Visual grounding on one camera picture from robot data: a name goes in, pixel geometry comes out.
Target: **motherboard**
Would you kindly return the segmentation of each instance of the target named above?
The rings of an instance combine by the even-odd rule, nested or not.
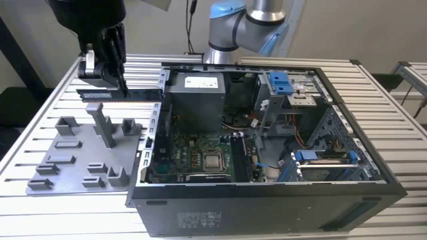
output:
[[[236,144],[229,134],[175,134],[171,163],[156,164],[153,182],[232,183],[243,170],[248,173],[249,181],[261,180],[261,171],[255,165],[259,161],[255,139],[252,136],[241,139]]]

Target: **orange wire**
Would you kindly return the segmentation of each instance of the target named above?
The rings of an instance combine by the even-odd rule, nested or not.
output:
[[[253,111],[251,111],[251,117],[253,118],[253,119],[256,119],[256,116],[255,116],[255,114],[253,114]]]
[[[291,118],[292,118],[292,122],[293,122],[295,140],[296,140],[297,144],[300,145],[300,147],[301,147],[303,149],[307,149],[305,144],[303,143],[303,142],[304,142],[304,141],[303,141],[303,138],[301,138],[300,133],[299,133],[299,131],[297,131],[295,114],[291,115]]]

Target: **slotted metal tabletop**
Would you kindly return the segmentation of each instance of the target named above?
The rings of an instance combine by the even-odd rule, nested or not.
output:
[[[25,196],[26,181],[52,143],[58,117],[74,116],[77,123],[93,123],[85,112],[86,104],[76,93],[76,89],[93,88],[76,78],[77,61],[0,162],[0,237],[25,240],[149,239],[136,210],[124,206],[125,192]],[[131,88],[151,88],[157,83],[161,62],[200,61],[200,56],[128,55],[127,84]],[[197,239],[427,239],[427,133],[363,66],[348,60],[244,57],[241,61],[245,65],[323,69],[408,196],[351,232]],[[151,107],[152,103],[105,103],[103,112],[113,123],[120,123],[123,118],[135,118],[147,126]]]
[[[427,63],[400,61],[392,70],[399,74],[419,93],[427,97]]]

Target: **power supply label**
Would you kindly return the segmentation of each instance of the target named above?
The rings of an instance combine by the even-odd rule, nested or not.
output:
[[[177,226],[181,229],[219,228],[221,215],[220,211],[179,212]]]
[[[185,88],[217,89],[219,79],[216,77],[188,76],[185,77]]]

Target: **light blue robot joint cap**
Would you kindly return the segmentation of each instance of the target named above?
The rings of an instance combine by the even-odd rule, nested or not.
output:
[[[247,8],[247,3],[241,0],[225,0],[215,2],[211,6],[209,18],[220,18],[235,14]]]

